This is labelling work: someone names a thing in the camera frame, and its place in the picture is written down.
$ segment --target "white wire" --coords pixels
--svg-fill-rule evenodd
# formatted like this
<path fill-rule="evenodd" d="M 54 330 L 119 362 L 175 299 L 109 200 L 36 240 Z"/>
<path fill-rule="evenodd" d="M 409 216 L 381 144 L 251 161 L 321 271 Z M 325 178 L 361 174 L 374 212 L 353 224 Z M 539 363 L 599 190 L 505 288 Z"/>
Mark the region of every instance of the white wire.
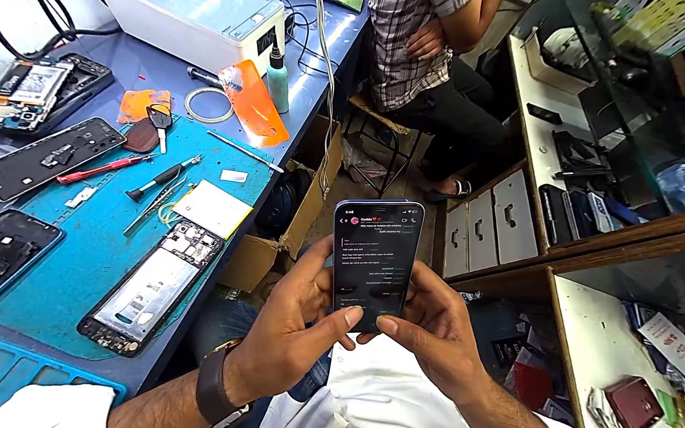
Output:
<path fill-rule="evenodd" d="M 211 86 L 205 86 L 203 88 L 197 88 L 193 89 L 190 91 L 187 95 L 186 98 L 184 99 L 184 108 L 186 109 L 186 112 L 190 114 L 191 117 L 194 117 L 196 120 L 199 120 L 200 122 L 204 123 L 218 123 L 218 122 L 223 122 L 224 120 L 227 120 L 229 117 L 232 117 L 232 114 L 234 113 L 234 107 L 232 106 L 232 102 L 229 101 L 229 111 L 226 112 L 226 114 L 219 116 L 219 117 L 202 117 L 199 114 L 195 113 L 192 110 L 192 107 L 189 105 L 189 103 L 192 102 L 192 98 L 195 98 L 195 96 L 200 95 L 203 92 L 215 92 L 216 94 L 221 94 L 226 97 L 228 100 L 229 97 L 226 95 L 226 92 L 224 92 L 222 89 L 219 88 L 213 88 Z"/>
<path fill-rule="evenodd" d="M 334 98 L 335 98 L 335 78 L 332 71 L 332 62 L 329 60 L 329 50 L 327 48 L 327 37 L 324 34 L 324 0 L 316 0 L 316 19 L 319 27 L 319 45 L 321 46 L 321 54 L 324 62 L 327 64 L 327 76 L 329 77 L 329 93 L 327 94 L 327 111 L 329 113 L 329 128 L 327 136 L 324 141 L 324 159 L 321 160 L 319 170 L 325 172 L 327 169 L 327 162 L 329 160 L 329 143 L 332 141 L 332 129 L 334 124 Z M 329 192 L 329 182 L 327 174 L 321 174 L 319 180 L 321 186 L 322 199 L 327 200 L 327 193 Z"/>

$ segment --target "white shirt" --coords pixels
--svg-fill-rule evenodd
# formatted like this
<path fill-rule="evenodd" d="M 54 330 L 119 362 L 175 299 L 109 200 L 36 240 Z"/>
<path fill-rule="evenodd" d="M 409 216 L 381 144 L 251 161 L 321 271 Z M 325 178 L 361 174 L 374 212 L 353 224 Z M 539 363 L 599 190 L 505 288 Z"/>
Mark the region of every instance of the white shirt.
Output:
<path fill-rule="evenodd" d="M 29 385 L 0 407 L 0 428 L 103 428 L 112 396 L 113 390 L 104 386 Z M 540 418 L 550 428 L 567 428 Z M 305 403 L 287 393 L 277 395 L 260 426 L 454 428 L 467 423 L 453 402 L 427 379 L 414 354 L 380 335 L 354 351 L 335 345 L 327 386 Z"/>

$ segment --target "wristwatch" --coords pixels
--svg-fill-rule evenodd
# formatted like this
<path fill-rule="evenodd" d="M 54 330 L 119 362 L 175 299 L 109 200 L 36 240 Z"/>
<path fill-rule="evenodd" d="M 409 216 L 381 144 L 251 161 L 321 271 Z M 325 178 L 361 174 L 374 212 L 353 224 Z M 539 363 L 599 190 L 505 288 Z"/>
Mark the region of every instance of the wristwatch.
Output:
<path fill-rule="evenodd" d="M 243 338 L 229 340 L 216 347 L 205 356 L 200 365 L 195 393 L 197 408 L 205 420 L 217 428 L 242 422 L 252 406 L 252 403 L 248 403 L 242 408 L 236 408 L 224 390 L 224 360 L 242 340 Z"/>

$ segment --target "chair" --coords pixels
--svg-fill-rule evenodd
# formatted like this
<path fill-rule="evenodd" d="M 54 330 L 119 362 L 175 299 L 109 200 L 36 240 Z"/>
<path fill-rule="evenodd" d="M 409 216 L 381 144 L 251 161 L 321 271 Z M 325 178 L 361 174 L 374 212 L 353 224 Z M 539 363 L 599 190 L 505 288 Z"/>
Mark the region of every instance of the chair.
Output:
<path fill-rule="evenodd" d="M 400 151 L 400 141 L 399 141 L 399 136 L 404 136 L 411 132 L 411 129 L 406 128 L 405 126 L 399 125 L 395 122 L 393 122 L 390 119 L 387 119 L 386 117 L 382 116 L 380 113 L 378 113 L 370 104 L 369 102 L 361 95 L 361 94 L 353 94 L 348 101 L 353 104 L 354 106 L 358 107 L 358 109 L 353 109 L 353 111 L 350 112 L 350 118 L 348 119 L 348 125 L 346 126 L 345 132 L 343 135 L 347 138 L 348 137 L 348 132 L 350 131 L 350 126 L 353 123 L 353 119 L 355 115 L 357 114 L 358 110 L 360 109 L 361 111 L 364 112 L 364 120 L 361 124 L 361 127 L 358 129 L 358 133 L 362 136 L 366 136 L 368 139 L 375 141 L 379 145 L 385 147 L 386 149 L 390 150 L 393 152 L 393 157 L 390 158 L 390 164 L 387 165 L 387 171 L 385 172 L 385 179 L 382 181 L 381 186 L 377 186 L 369 177 L 366 176 L 356 165 L 353 165 L 353 168 L 355 168 L 358 173 L 369 183 L 369 185 L 374 188 L 377 191 L 377 198 L 382 199 L 382 195 L 385 194 L 387 191 L 387 188 L 390 187 L 390 185 L 395 181 L 396 178 L 400 175 L 401 172 L 403 172 L 408 166 L 409 163 L 411 162 L 411 158 L 414 156 L 414 151 L 416 151 L 416 146 L 419 144 L 419 139 L 422 137 L 423 132 L 420 131 L 416 135 L 416 140 L 414 141 L 414 144 L 411 147 L 411 152 L 406 155 L 405 153 Z M 378 136 L 373 136 L 368 134 L 366 131 L 364 131 L 366 127 L 366 123 L 369 121 L 369 117 L 374 117 L 376 120 L 379 120 L 383 125 L 387 126 L 390 128 L 390 130 L 393 131 L 393 142 L 394 142 L 394 147 L 390 144 L 388 144 L 385 141 L 382 141 Z M 395 160 L 398 158 L 398 156 L 401 156 L 405 159 L 404 164 L 400 166 L 397 172 L 395 172 L 395 175 L 393 175 L 392 178 L 390 176 L 393 174 L 393 170 L 395 169 Z"/>

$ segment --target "hand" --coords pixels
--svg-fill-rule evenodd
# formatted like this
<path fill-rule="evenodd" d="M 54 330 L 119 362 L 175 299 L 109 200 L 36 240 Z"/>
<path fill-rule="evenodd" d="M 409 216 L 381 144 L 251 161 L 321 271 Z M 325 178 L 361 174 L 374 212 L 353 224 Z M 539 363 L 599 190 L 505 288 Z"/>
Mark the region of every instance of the hand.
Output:
<path fill-rule="evenodd" d="M 477 352 L 464 300 L 421 261 L 414 263 L 404 319 L 377 317 L 377 326 L 416 355 L 427 378 L 456 404 L 475 403 L 492 387 Z M 360 334 L 366 344 L 375 334 Z"/>
<path fill-rule="evenodd" d="M 332 245 L 330 235 L 298 260 L 271 291 L 245 340 L 226 356 L 224 390 L 234 406 L 289 390 L 335 342 L 356 347 L 346 333 L 364 311 L 352 306 L 327 315 L 332 284 L 316 280 Z M 306 329 L 310 321 L 314 325 Z"/>
<path fill-rule="evenodd" d="M 406 41 L 406 56 L 424 61 L 440 54 L 445 45 L 443 26 L 434 17 Z"/>

